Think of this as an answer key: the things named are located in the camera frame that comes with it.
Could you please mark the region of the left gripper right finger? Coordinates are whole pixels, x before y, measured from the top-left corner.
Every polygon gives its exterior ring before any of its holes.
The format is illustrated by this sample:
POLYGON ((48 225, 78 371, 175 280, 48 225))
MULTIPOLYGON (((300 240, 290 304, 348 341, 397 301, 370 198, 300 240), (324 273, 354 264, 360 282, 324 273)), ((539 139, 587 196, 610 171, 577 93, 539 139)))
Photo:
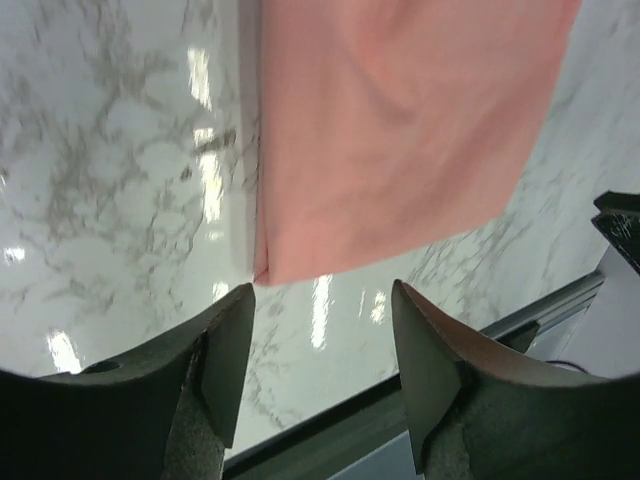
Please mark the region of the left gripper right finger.
POLYGON ((639 378, 521 354, 410 285, 392 323, 416 472, 426 479, 635 479, 639 378))

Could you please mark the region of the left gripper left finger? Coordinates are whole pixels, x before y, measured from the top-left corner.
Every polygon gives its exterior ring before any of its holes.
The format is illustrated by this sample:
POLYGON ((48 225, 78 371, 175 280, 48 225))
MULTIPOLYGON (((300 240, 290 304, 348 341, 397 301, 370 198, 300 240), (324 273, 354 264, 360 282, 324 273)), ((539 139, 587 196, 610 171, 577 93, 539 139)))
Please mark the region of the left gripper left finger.
POLYGON ((5 479, 218 479, 234 442, 251 284, 83 371, 1 375, 5 479))

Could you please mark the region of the peach t shirt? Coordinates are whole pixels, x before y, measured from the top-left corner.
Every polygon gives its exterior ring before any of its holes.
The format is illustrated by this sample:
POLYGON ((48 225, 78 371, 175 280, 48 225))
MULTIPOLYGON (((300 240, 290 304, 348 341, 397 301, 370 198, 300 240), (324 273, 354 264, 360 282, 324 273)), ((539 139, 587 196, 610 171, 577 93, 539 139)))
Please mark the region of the peach t shirt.
POLYGON ((537 141, 577 1, 266 1, 254 279, 475 229, 537 141))

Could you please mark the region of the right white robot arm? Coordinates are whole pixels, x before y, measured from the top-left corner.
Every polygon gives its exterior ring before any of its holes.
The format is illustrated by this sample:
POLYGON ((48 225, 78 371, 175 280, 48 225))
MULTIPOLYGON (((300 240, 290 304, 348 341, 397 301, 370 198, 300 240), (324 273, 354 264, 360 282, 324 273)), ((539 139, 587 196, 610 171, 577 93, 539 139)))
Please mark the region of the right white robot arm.
POLYGON ((597 296, 597 345, 612 376, 639 371, 639 196, 607 191, 594 201, 596 230, 609 243, 597 296))

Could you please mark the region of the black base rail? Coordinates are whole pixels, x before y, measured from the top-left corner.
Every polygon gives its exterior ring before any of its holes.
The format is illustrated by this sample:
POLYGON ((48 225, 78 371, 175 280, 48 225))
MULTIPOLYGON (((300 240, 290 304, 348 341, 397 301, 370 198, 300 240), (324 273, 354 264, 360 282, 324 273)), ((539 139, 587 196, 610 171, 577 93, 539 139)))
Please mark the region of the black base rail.
MULTIPOLYGON (((524 353, 538 333, 588 308, 595 271, 482 329, 524 353)), ((225 462, 224 479, 418 479, 394 375, 225 462)))

